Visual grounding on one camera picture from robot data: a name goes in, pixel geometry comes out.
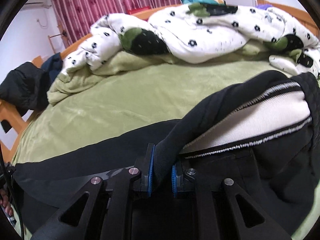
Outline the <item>person's left hand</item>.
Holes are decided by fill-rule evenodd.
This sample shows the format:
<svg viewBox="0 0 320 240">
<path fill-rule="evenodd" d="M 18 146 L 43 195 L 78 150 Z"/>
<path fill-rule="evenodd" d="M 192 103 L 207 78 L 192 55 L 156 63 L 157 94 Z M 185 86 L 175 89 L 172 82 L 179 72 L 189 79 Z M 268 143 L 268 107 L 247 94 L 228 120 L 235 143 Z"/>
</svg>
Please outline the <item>person's left hand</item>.
<svg viewBox="0 0 320 240">
<path fill-rule="evenodd" d="M 5 212 L 11 217 L 13 216 L 14 212 L 13 209 L 11 207 L 11 204 L 9 202 L 9 198 L 7 196 L 7 192 L 4 189 L 0 190 L 0 194 L 1 194 L 1 206 L 4 207 Z"/>
</svg>

